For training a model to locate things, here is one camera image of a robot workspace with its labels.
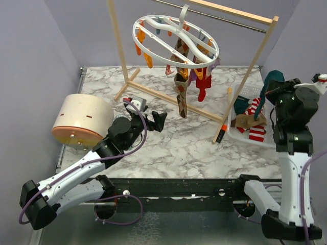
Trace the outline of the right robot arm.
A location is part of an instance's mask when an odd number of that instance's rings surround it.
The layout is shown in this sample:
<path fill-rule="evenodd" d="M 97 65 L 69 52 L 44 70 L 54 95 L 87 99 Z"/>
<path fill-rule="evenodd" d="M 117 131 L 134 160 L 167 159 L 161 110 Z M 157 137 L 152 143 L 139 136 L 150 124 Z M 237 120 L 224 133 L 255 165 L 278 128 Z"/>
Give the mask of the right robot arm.
<path fill-rule="evenodd" d="M 256 176 L 241 176 L 235 186 L 239 199 L 248 197 L 261 215 L 261 228 L 269 239 L 304 241 L 322 238 L 314 224 L 310 204 L 309 166 L 313 161 L 313 136 L 307 126 L 326 93 L 326 75 L 317 73 L 311 83 L 299 79 L 271 80 L 264 93 L 274 105 L 273 138 L 282 170 L 282 198 L 277 203 Z"/>

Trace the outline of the white round clip hanger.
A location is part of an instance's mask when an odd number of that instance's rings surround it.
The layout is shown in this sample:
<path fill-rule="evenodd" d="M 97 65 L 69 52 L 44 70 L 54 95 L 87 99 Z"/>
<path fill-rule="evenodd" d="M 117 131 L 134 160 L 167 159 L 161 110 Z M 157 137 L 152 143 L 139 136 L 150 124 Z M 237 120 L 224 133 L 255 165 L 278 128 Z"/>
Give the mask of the white round clip hanger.
<path fill-rule="evenodd" d="M 135 21 L 132 37 L 136 53 L 147 53 L 152 61 L 179 68 L 204 68 L 211 66 L 219 57 L 216 40 L 203 28 L 189 22 L 189 5 L 181 8 L 178 17 L 162 14 L 145 15 Z M 181 38 L 189 47 L 187 57 L 175 50 L 177 39 Z M 187 63 L 170 60 L 176 55 Z"/>

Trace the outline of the wooden hanger rack frame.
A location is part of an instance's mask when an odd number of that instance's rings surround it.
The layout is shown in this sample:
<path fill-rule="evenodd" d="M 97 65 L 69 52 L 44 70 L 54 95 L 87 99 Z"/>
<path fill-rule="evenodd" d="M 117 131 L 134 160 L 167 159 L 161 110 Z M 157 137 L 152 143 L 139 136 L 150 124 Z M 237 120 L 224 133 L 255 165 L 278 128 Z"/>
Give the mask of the wooden hanger rack frame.
<path fill-rule="evenodd" d="M 205 8 L 214 9 L 216 11 L 226 13 L 229 15 L 233 15 L 242 19 L 248 19 L 257 23 L 261 23 L 263 25 L 268 26 L 268 30 L 264 31 L 265 37 L 263 38 L 255 57 L 253 58 L 250 66 L 247 69 L 246 74 L 243 77 L 243 80 L 241 82 L 240 87 L 242 88 L 248 79 L 252 69 L 254 68 L 255 63 L 257 62 L 258 58 L 260 57 L 262 50 L 264 49 L 267 41 L 269 40 L 269 37 L 271 33 L 273 32 L 279 17 L 275 16 L 272 19 L 266 18 L 263 16 L 251 14 L 245 11 L 233 9 L 230 7 L 226 7 L 223 5 L 211 3 L 208 1 L 192 1 L 192 4 L 195 4 L 197 6 L 202 6 Z M 173 99 L 171 96 L 168 96 L 164 93 L 157 92 L 154 89 L 148 88 L 146 86 L 143 86 L 141 84 L 138 84 L 134 82 L 134 78 L 138 75 L 140 72 L 140 69 L 136 69 L 136 71 L 129 76 L 127 74 L 127 65 L 125 61 L 122 41 L 121 41 L 121 35 L 118 25 L 118 19 L 116 16 L 116 11 L 114 7 L 113 1 L 107 1 L 107 8 L 109 11 L 110 19 L 112 28 L 114 31 L 114 36 L 117 44 L 117 50 L 118 55 L 121 62 L 121 68 L 124 76 L 125 84 L 124 86 L 119 90 L 117 95 L 114 97 L 114 101 L 118 101 L 118 99 L 122 96 L 122 94 L 125 92 L 125 90 L 128 87 L 135 88 L 139 91 L 145 92 L 151 96 L 160 98 L 164 101 L 167 101 L 171 104 L 178 104 L 178 100 Z M 187 22 L 185 20 L 186 14 L 189 11 L 189 6 L 184 5 L 181 8 L 180 17 L 169 17 L 165 15 L 160 15 L 159 18 L 164 20 L 165 23 L 157 22 L 154 20 L 153 15 L 147 15 L 145 17 L 140 18 L 137 20 L 133 26 L 133 29 L 139 29 L 139 33 L 133 33 L 133 40 L 136 45 L 136 49 L 140 53 L 144 53 L 146 55 L 146 62 L 148 65 L 151 65 L 152 59 L 156 59 L 162 63 L 165 63 L 167 66 L 175 66 L 175 67 L 181 67 L 182 70 L 180 74 L 183 78 L 191 78 L 196 77 L 200 79 L 201 81 L 204 81 L 209 75 L 208 72 L 213 69 L 213 65 L 218 60 L 219 55 L 219 47 L 214 38 L 209 35 L 205 30 L 199 28 L 198 26 Z M 165 30 L 167 32 L 170 32 L 177 37 L 179 37 L 183 42 L 189 47 L 190 51 L 194 54 L 195 57 L 200 59 L 202 62 L 199 64 L 196 64 L 195 62 L 189 60 L 186 56 L 184 56 L 181 52 L 174 49 L 167 43 L 165 43 L 163 40 L 155 36 L 153 33 L 148 31 L 144 26 L 141 25 L 141 21 L 146 21 L 148 24 L 150 24 L 152 27 L 159 29 L 159 30 Z M 178 57 L 182 60 L 182 62 L 175 62 L 170 59 L 166 59 L 164 57 L 161 57 L 152 51 L 146 49 L 143 46 L 143 39 L 144 36 L 148 35 L 150 38 L 155 40 L 157 43 L 165 47 L 168 51 L 172 53 L 172 55 Z"/>

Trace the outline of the purple clothespin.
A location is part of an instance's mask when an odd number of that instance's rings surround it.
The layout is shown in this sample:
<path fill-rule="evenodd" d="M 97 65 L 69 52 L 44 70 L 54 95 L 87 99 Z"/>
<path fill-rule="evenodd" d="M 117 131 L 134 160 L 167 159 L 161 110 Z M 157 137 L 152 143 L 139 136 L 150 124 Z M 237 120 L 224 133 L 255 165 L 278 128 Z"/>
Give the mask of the purple clothespin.
<path fill-rule="evenodd" d="M 211 69 L 215 69 L 217 66 L 219 66 L 221 63 L 220 58 L 218 57 L 215 62 L 211 65 Z"/>

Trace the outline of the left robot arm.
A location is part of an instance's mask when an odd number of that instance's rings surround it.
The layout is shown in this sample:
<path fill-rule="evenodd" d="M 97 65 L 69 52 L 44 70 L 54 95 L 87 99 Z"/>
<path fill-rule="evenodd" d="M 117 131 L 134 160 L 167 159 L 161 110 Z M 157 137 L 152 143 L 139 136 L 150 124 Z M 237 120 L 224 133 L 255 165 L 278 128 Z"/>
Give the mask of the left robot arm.
<path fill-rule="evenodd" d="M 115 187 L 100 172 L 133 154 L 131 147 L 140 135 L 146 138 L 149 131 L 161 132 L 168 115 L 152 111 L 153 120 L 148 120 L 143 112 L 129 114 L 130 117 L 116 117 L 106 137 L 67 169 L 38 183 L 27 181 L 21 190 L 22 212 L 18 222 L 31 224 L 34 230 L 39 230 L 78 204 L 110 200 Z"/>

